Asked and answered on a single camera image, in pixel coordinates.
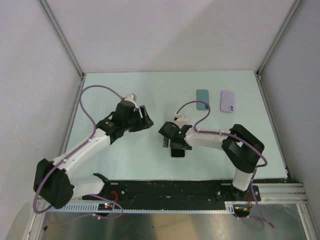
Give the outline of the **purple phone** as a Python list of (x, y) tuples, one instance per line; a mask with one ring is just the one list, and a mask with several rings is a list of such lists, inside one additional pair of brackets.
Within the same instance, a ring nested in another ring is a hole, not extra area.
[(222, 90), (220, 93), (220, 111), (223, 113), (233, 113), (235, 110), (235, 93), (233, 91)]

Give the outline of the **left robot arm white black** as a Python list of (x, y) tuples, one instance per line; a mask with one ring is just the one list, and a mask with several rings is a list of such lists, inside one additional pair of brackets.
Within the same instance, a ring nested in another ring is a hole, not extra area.
[(111, 146), (125, 132), (139, 132), (153, 126), (146, 107), (137, 107), (132, 101), (121, 100), (115, 111), (100, 120), (80, 144), (53, 160), (42, 159), (36, 166), (33, 190), (55, 209), (61, 209), (71, 199), (95, 195), (107, 199), (111, 187), (100, 173), (75, 178), (76, 171), (101, 150)]

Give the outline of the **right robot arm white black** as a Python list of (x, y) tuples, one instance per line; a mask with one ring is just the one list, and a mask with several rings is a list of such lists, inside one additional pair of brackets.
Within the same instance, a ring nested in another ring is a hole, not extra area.
[(206, 147), (224, 151), (235, 167), (229, 194), (238, 201), (249, 195), (249, 187), (257, 168), (268, 164), (263, 156), (264, 144), (240, 124), (227, 130), (201, 130), (189, 124), (178, 126), (165, 122), (158, 133), (176, 150), (191, 151)]

